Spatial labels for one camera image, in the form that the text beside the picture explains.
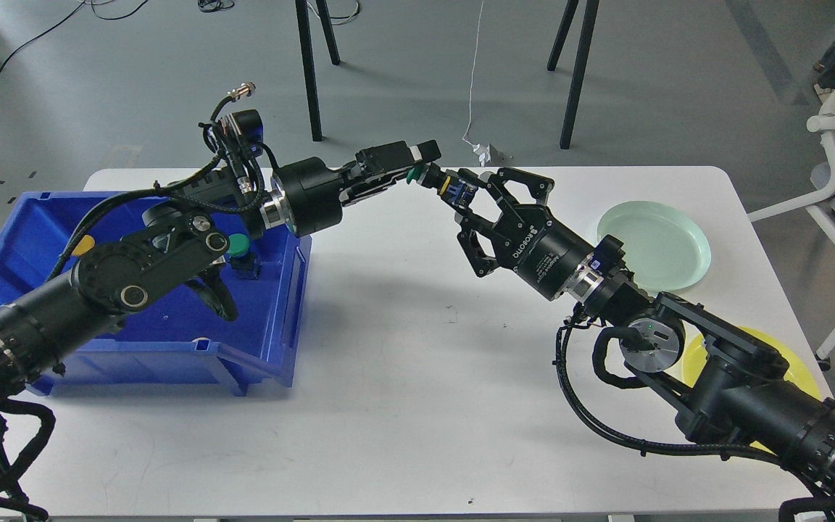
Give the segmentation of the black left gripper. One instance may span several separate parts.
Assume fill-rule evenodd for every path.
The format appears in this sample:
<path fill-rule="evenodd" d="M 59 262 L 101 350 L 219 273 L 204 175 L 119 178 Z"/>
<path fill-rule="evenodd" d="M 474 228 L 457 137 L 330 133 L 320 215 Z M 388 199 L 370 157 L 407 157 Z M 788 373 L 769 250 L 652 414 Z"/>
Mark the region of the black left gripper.
<path fill-rule="evenodd" d="M 274 169 L 264 198 L 265 227 L 287 225 L 301 238 L 341 222 L 342 208 L 358 204 L 403 181 L 412 168 L 441 158 L 435 140 L 408 145 L 404 140 L 369 146 L 339 169 L 311 157 Z"/>

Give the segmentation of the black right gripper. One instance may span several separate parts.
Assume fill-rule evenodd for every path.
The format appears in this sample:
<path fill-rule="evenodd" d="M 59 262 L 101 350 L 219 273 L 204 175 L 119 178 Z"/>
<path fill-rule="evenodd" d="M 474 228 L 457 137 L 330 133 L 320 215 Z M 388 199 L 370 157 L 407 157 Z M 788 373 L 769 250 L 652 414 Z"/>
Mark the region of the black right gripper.
<path fill-rule="evenodd" d="M 476 174 L 475 185 L 491 197 L 493 204 L 485 210 L 497 221 L 471 210 L 455 212 L 457 242 L 473 273 L 482 278 L 497 268 L 512 270 L 547 300 L 560 297 L 594 247 L 553 217 L 548 197 L 554 179 L 500 167 Z M 481 236 L 490 240 L 493 254 L 483 250 Z"/>

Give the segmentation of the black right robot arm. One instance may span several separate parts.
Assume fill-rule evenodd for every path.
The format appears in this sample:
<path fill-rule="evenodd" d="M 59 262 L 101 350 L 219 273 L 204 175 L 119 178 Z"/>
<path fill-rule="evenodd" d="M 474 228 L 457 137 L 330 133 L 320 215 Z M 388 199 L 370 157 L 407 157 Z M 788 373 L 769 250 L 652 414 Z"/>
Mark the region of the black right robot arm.
<path fill-rule="evenodd" d="M 502 168 L 446 170 L 425 179 L 457 213 L 457 240 L 480 277 L 512 270 L 553 300 L 576 300 L 557 330 L 554 369 L 571 410 L 594 433 L 643 455 L 746 458 L 776 465 L 809 490 L 785 501 L 779 520 L 822 512 L 835 521 L 835 400 L 816 399 L 786 380 L 778 350 L 675 294 L 650 297 L 624 263 L 613 236 L 590 245 L 547 207 L 553 181 Z M 616 389 L 650 389 L 676 410 L 683 444 L 650 442 L 607 426 L 571 386 L 571 331 L 599 325 L 592 366 Z"/>

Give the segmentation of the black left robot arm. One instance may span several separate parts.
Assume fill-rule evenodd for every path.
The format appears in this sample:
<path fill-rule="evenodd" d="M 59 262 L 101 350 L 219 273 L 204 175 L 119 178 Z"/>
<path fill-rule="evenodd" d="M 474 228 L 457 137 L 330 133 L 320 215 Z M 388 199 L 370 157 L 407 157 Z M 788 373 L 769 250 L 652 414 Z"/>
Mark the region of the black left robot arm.
<path fill-rule="evenodd" d="M 216 262 L 232 242 L 213 215 L 236 215 L 252 238 L 281 225 L 301 238 L 334 227 L 344 208 L 385 191 L 441 158 L 439 145 L 403 140 L 372 146 L 336 169 L 316 157 L 279 166 L 255 110 L 223 115 L 255 86 L 229 91 L 200 123 L 212 153 L 182 181 L 122 192 L 96 204 L 73 229 L 44 283 L 0 305 L 0 508 L 26 520 L 49 513 L 30 503 L 20 479 L 55 430 L 49 407 L 17 394 L 66 356 L 118 331 L 179 286 L 223 320 L 238 317 Z"/>

